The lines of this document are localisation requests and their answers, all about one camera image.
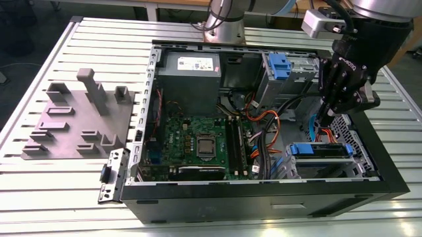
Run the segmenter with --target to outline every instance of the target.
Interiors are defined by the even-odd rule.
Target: slotted aluminum surface
[[[421,111],[392,72],[375,85],[381,106],[368,111],[412,192],[372,203],[334,218],[143,225],[121,205],[98,205],[106,159],[23,160],[19,156],[49,97],[51,82],[82,89],[77,70],[94,68],[105,89],[137,91],[131,125],[137,125],[145,92],[152,40],[202,41],[188,24],[85,18],[70,23],[26,97],[0,134],[0,233],[118,236],[422,236]],[[250,45],[330,50],[332,41],[302,32],[246,29]],[[130,129],[129,139],[134,137]]]

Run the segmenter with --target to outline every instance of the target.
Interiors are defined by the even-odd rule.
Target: cpu socket
[[[216,136],[209,134],[197,135],[197,156],[204,161],[210,161],[217,156]]]

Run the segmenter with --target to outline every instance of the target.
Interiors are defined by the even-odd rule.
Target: power supply label
[[[178,59],[178,70],[214,71],[213,58],[181,57]]]

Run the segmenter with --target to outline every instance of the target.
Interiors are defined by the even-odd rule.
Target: ram slot
[[[234,131],[236,131],[236,145],[238,151],[238,171],[240,175],[244,175],[244,159],[245,159],[245,142],[244,142],[244,128],[240,117],[233,121]]]
[[[229,152],[229,168],[230,173],[237,174],[238,171],[238,150],[237,150],[237,140],[233,126],[234,120],[232,118],[226,119],[226,142],[228,142],[228,152]]]

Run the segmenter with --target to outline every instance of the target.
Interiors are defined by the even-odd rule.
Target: motherboard
[[[252,178],[245,143],[249,121],[233,117],[172,117],[165,128],[164,149],[149,151],[152,165],[143,167],[153,181]]]

